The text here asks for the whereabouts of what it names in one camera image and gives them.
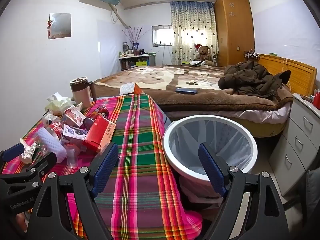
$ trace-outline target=wooden wardrobe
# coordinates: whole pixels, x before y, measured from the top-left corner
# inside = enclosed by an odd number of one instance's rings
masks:
[[[217,0],[214,11],[219,45],[218,66],[244,61],[244,52],[254,49],[249,0]]]

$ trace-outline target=drawer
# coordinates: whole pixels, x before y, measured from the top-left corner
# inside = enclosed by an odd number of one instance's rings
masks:
[[[299,157],[283,135],[271,154],[269,163],[282,196],[292,189],[306,172]]]
[[[290,143],[302,162],[304,169],[307,171],[317,155],[317,149],[314,147],[308,136],[306,136],[306,134],[290,118],[284,129],[283,136]]]
[[[319,149],[320,119],[297,100],[292,104],[290,118],[303,130],[314,146]]]

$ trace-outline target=mug handle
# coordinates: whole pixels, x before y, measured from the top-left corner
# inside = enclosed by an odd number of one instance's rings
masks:
[[[96,90],[94,88],[94,83],[92,81],[90,81],[87,84],[90,87],[91,94],[92,94],[92,97],[93,97],[93,101],[96,102],[97,101],[97,95],[96,95]]]

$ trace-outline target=red hat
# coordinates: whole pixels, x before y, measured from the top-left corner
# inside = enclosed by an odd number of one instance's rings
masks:
[[[202,46],[201,44],[197,44],[197,45],[195,45],[196,50],[197,50],[197,51],[199,51],[199,48],[200,48],[201,46]]]

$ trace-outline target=blue gripper pad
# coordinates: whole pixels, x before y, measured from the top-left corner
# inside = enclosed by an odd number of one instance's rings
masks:
[[[105,156],[99,168],[93,175],[93,181],[92,181],[93,188],[91,190],[91,193],[94,198],[96,198],[98,194],[104,190],[108,182],[108,179],[110,177],[110,174],[114,166],[116,165],[116,162],[118,161],[118,158],[119,158],[118,145],[116,145],[115,143],[110,144],[102,155],[105,155],[105,154],[107,155]]]
[[[3,152],[2,160],[7,163],[13,160],[15,157],[18,157],[20,154],[23,154],[23,152],[24,146],[21,143],[18,143]]]
[[[225,198],[228,191],[224,186],[223,174],[203,144],[200,144],[199,146],[198,156],[214,191],[219,193],[221,197]]]

